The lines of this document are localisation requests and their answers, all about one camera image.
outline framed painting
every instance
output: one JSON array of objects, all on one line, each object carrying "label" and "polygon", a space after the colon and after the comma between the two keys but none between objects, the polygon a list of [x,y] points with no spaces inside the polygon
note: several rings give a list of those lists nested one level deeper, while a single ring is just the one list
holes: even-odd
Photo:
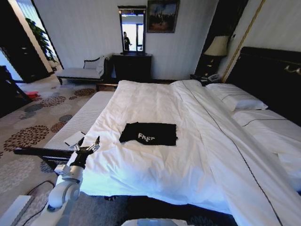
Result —
[{"label": "framed painting", "polygon": [[150,0],[147,4],[147,32],[174,33],[179,0]]}]

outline white pillow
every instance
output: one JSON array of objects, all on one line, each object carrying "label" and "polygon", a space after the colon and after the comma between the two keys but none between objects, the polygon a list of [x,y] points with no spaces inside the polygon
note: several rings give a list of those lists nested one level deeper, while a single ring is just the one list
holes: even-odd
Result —
[{"label": "white pillow", "polygon": [[99,73],[100,76],[103,75],[103,72],[104,72],[104,60],[105,60],[105,57],[104,56],[100,56],[99,58],[99,63],[96,67],[96,71]]},{"label": "white pillow", "polygon": [[261,110],[268,108],[261,100],[232,84],[213,83],[207,85],[206,88],[211,90],[230,111],[235,109]]},{"label": "white pillow", "polygon": [[100,58],[95,61],[86,61],[84,68],[85,69],[96,69],[100,62],[101,62]]},{"label": "white pillow", "polygon": [[239,111],[232,118],[266,150],[278,156],[301,191],[301,127],[270,110]]}]

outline black t-shirt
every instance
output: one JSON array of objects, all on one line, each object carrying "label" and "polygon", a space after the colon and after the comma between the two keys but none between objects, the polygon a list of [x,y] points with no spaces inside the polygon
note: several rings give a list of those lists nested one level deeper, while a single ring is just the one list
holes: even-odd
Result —
[{"label": "black t-shirt", "polygon": [[128,37],[124,38],[124,49],[130,50],[130,39],[128,39]]}]

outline white bedsheet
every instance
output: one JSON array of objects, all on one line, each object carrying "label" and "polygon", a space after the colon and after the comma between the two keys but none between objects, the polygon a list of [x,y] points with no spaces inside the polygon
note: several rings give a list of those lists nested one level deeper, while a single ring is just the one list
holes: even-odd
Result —
[{"label": "white bedsheet", "polygon": [[[125,124],[137,121],[176,124],[177,145],[121,144]],[[242,154],[283,225],[300,225],[301,197],[287,174],[196,81],[119,82],[83,145],[97,136],[101,148],[88,157],[81,185],[89,195],[147,195],[228,212],[241,226],[280,225]]]}]

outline red object on floor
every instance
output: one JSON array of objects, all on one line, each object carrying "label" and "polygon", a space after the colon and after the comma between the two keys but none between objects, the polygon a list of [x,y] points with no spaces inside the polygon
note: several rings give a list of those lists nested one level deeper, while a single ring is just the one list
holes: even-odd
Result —
[{"label": "red object on floor", "polygon": [[31,91],[31,92],[25,92],[25,94],[30,98],[30,99],[33,99],[33,98],[36,98],[38,97],[38,91]]}]

